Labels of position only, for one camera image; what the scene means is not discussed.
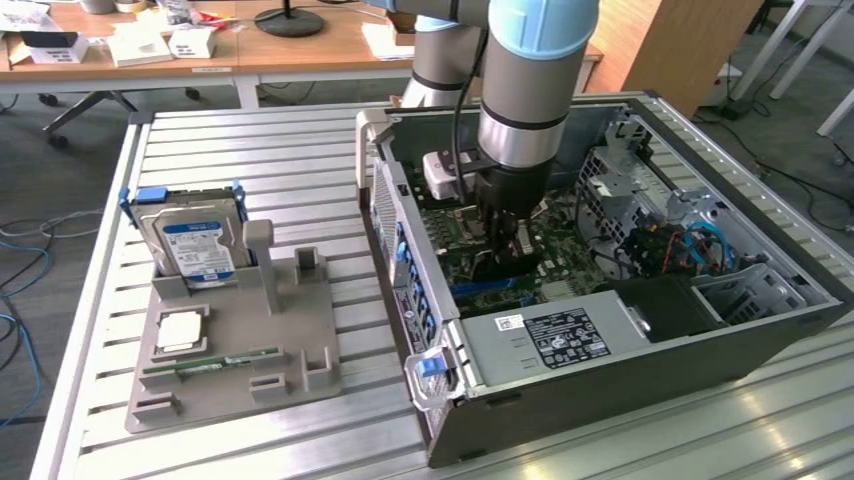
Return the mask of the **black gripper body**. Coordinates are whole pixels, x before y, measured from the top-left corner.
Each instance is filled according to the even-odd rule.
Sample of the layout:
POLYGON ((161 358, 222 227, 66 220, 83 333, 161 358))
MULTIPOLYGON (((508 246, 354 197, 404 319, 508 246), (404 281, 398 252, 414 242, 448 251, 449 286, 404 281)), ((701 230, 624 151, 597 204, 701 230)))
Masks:
POLYGON ((549 166, 510 169, 494 166, 476 173, 474 200, 484 221, 494 215, 528 220, 538 205, 550 175, 549 166))

